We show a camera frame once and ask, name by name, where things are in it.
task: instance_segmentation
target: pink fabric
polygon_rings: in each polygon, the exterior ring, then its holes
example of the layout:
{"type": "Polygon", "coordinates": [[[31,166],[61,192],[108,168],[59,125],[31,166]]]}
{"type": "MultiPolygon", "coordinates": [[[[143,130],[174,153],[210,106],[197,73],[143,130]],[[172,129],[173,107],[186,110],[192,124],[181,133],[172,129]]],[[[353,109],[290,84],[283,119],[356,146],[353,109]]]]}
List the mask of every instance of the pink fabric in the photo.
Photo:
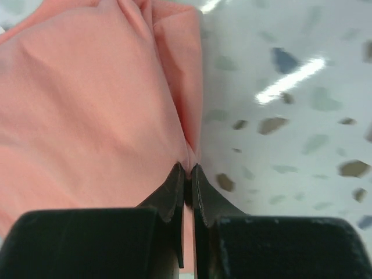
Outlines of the pink fabric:
{"type": "Polygon", "coordinates": [[[0,233],[29,210],[136,206],[190,171],[201,61],[195,9],[159,0],[45,0],[1,35],[0,233]]]}

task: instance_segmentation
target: white speckled floor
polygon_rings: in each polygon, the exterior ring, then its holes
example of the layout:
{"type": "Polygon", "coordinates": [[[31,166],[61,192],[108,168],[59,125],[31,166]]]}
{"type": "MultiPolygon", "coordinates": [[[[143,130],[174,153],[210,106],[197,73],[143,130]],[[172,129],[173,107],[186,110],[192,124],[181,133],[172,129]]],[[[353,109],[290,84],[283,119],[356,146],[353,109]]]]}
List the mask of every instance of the white speckled floor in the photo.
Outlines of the white speckled floor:
{"type": "MultiPolygon", "coordinates": [[[[0,25],[40,2],[0,0],[0,25]]],[[[175,2],[203,14],[212,184],[250,214],[345,218],[372,255],[372,1],[175,2]]]]}

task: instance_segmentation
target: fabric fold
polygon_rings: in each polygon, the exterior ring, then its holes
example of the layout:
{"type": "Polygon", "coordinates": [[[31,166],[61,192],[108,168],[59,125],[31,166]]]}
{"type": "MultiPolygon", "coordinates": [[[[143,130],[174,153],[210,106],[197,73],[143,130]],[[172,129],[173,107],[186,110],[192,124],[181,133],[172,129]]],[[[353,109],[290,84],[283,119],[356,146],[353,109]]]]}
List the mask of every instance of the fabric fold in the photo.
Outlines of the fabric fold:
{"type": "Polygon", "coordinates": [[[45,0],[2,34],[1,235],[30,210],[136,206],[176,162],[190,172],[201,56],[196,10],[157,0],[45,0]]]}

